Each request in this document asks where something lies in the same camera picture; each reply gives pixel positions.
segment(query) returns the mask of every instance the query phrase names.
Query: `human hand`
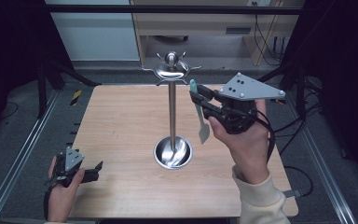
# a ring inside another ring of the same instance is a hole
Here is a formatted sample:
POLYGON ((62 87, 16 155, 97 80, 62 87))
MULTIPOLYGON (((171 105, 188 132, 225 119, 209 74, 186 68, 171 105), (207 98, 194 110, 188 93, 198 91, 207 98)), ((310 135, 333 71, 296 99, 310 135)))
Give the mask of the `human hand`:
MULTIPOLYGON (((48 177, 53 175, 54 166, 57 158, 54 157, 48 170, 48 177)), ((50 193, 48 199, 48 221, 51 222, 66 222, 66 219, 71 212, 72 205, 75 200, 77 189, 83 180, 84 168, 80 168, 74 176, 71 185, 68 188, 57 184, 50 193)))
MULTIPOLYGON (((255 101, 255 105, 258 111, 266 115, 264 100, 255 101)), ((257 117, 266 121, 260 113, 257 113, 257 117)), ((255 185, 269 177, 269 131, 262 124, 255 122, 245 133, 229 134, 216 118, 210 116, 209 121, 214 137, 226 144, 245 182, 255 185)))

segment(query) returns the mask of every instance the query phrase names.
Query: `wooden table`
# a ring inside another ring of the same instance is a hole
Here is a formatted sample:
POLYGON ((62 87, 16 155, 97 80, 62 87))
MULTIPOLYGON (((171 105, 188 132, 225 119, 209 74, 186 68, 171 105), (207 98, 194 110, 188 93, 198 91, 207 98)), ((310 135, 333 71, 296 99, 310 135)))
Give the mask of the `wooden table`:
MULTIPOLYGON (((176 87, 176 134, 190 142, 193 158, 182 169, 167 170, 156 163, 153 149, 170 134, 168 86, 95 88, 74 148, 85 155, 85 168, 103 161, 103 169, 98 181, 80 186, 71 217, 240 216, 234 162, 212 130, 200 143, 200 122, 188 91, 188 86, 176 87)), ((269 169, 277 188, 290 189, 277 150, 269 169)), ((289 217, 297 214, 295 199, 287 200, 284 211, 289 217)))

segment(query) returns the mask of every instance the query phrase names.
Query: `floor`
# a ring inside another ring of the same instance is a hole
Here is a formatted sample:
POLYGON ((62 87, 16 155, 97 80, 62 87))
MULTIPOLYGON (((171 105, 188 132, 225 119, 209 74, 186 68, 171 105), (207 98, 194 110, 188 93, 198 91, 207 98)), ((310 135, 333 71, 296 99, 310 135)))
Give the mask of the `floor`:
MULTIPOLYGON (((195 70, 194 74, 188 76, 189 79, 195 78, 199 84, 224 84, 238 71, 250 77, 260 77, 275 67, 266 63, 253 66, 243 41, 235 36, 190 36, 186 42, 181 37, 156 36, 149 42, 145 67, 153 67, 153 64, 159 62, 156 53, 164 55, 171 50, 179 54, 185 51, 190 65, 202 66, 199 71, 195 70)), ((116 69, 111 65, 99 69, 79 66, 78 72, 104 84, 156 84, 158 81, 153 74, 142 71, 137 63, 116 69)), ((47 122, 41 130, 34 129, 39 121, 36 118, 37 83, 33 81, 18 87, 8 96, 7 108, 0 119, 0 199, 4 202, 0 203, 1 223, 43 223, 42 199, 46 189, 43 183, 47 180, 50 160, 54 154, 74 142, 92 94, 92 87, 67 75, 63 77, 66 81, 63 90, 48 90, 48 96, 55 101, 50 104, 52 107, 46 117, 47 122), (77 104, 70 105, 74 92, 78 90, 82 90, 82 93, 77 104), (27 141, 30 133, 35 133, 32 143, 27 141), (13 163, 21 164, 18 172, 12 168, 13 163)), ((276 86, 279 80, 280 77, 276 77, 268 84, 276 86)), ((274 130, 296 118, 291 104, 291 99, 296 96, 295 90, 287 93, 288 99, 285 102, 268 101, 268 116, 274 130)), ((280 150, 289 143, 282 154, 282 161, 285 166, 290 166, 286 168, 286 172, 292 188, 303 193, 312 189, 310 195, 296 199, 299 214, 290 220, 292 223, 358 223, 358 165, 355 161, 341 157, 338 142, 325 119, 323 108, 317 106, 317 94, 310 93, 307 102, 306 107, 313 109, 308 113, 307 123, 301 132, 289 142, 299 128, 299 123, 296 123, 279 133, 277 138, 280 150), (312 143, 322 155, 327 171, 321 172, 315 163, 312 143), (335 201, 335 195, 329 194, 329 184, 324 182, 325 174, 330 174, 337 184, 338 195, 341 194, 343 202, 349 208, 349 218, 354 218, 355 222, 343 220, 345 216, 337 214, 339 202, 335 201)), ((74 221, 94 223, 96 220, 74 221)))

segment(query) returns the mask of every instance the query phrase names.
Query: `gray floor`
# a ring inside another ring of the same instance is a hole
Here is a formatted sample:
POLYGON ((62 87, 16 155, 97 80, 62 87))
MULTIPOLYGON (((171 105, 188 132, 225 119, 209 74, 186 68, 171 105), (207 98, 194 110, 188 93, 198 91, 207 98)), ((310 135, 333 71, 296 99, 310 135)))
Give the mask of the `gray floor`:
MULTIPOLYGON (((158 62, 155 56, 157 52, 164 55, 169 50, 176 50, 178 53, 186 51, 186 59, 190 65, 202 65, 202 69, 194 71, 188 77, 188 79, 195 78, 200 84, 226 83, 238 71, 242 71, 247 76, 260 77, 274 67, 265 63, 253 66, 249 55, 246 54, 243 41, 235 36, 231 38, 191 36, 187 42, 181 41, 181 38, 151 38, 145 67, 152 67, 158 62)), ((112 66, 98 70, 83 68, 79 70, 79 73, 102 83, 154 84, 158 81, 153 74, 143 72, 137 63, 130 63, 130 66, 115 70, 112 70, 112 66)), ((0 218, 43 219, 42 201, 45 190, 43 183, 47 179, 51 158, 74 142, 78 123, 81 123, 92 94, 91 87, 78 83, 68 76, 64 78, 67 82, 66 87, 62 91, 55 91, 58 93, 57 104, 37 139, 19 179, 7 197, 0 218), (73 94, 77 90, 82 90, 82 94, 76 105, 70 105, 73 94)), ((277 85, 279 79, 279 77, 274 78, 268 84, 277 85)), ((7 104, 2 115, 2 117, 8 117, 0 120, 0 186, 36 122, 38 112, 36 82, 28 83, 12 91, 8 101, 10 103, 7 104)), ((318 99, 312 95, 308 98, 308 102, 307 107, 310 107, 318 103, 318 99)), ((314 112, 307 118, 307 128, 327 161, 358 223, 358 165, 355 161, 341 158, 339 146, 323 113, 314 112)), ((294 119, 289 105, 270 101, 268 101, 268 116, 274 130, 294 119)), ((291 134, 296 131, 297 127, 298 125, 279 135, 291 134)), ((289 138, 278 137, 278 148, 283 148, 289 138)), ((314 184, 310 196, 296 199, 299 214, 291 217, 292 223, 341 223, 301 134, 282 154, 282 161, 284 165, 295 166, 305 171, 314 184)), ((288 169, 287 174, 293 189, 305 192, 310 188, 309 180, 301 173, 288 169)))

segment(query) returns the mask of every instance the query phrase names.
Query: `beige sleeve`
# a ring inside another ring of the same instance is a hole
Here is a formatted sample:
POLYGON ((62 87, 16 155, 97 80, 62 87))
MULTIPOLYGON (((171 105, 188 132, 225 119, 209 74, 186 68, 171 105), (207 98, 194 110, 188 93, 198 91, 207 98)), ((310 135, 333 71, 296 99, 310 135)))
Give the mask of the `beige sleeve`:
POLYGON ((240 224, 290 223, 282 210, 286 197, 274 187, 271 176, 258 185, 243 182, 241 176, 241 171, 234 166, 232 177, 241 196, 240 224))

